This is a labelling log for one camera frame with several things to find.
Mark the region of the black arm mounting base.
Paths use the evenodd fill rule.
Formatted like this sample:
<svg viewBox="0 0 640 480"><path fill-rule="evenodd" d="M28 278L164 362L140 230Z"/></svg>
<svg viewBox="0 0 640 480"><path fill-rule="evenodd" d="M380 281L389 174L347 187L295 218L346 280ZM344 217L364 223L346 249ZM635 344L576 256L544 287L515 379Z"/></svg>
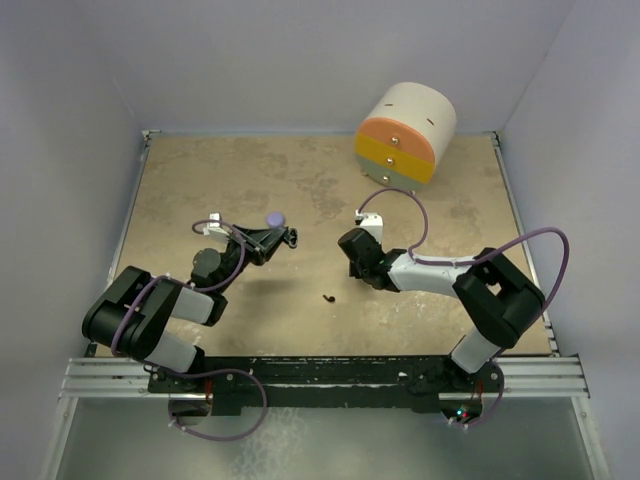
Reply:
<svg viewBox="0 0 640 480"><path fill-rule="evenodd" d="M406 409L479 417L483 398L504 388L500 367L467 373L446 355L206 356L185 374L151 364L149 390L175 399L200 396L214 416L245 408Z"/></svg>

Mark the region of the purple earbud charging case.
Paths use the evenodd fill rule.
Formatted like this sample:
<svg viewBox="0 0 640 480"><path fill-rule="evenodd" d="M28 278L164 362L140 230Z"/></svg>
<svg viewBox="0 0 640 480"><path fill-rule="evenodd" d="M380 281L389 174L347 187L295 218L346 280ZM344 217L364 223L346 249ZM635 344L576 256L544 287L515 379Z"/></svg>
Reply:
<svg viewBox="0 0 640 480"><path fill-rule="evenodd" d="M266 224L269 228L280 228L283 227L285 223L285 216L279 211L270 212L266 216Z"/></svg>

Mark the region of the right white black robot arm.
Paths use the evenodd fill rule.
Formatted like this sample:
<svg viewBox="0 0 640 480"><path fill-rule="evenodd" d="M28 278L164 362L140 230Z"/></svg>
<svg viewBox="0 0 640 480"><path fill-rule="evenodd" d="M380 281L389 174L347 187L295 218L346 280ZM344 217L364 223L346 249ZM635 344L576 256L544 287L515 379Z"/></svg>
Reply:
<svg viewBox="0 0 640 480"><path fill-rule="evenodd" d="M480 369L499 352L516 345L542 310L544 294L508 258L486 261L412 258L404 249L385 252L369 231L356 227L338 240L349 260L349 275L376 290L420 291L458 299L473 327L450 353L446 383L467 391Z"/></svg>

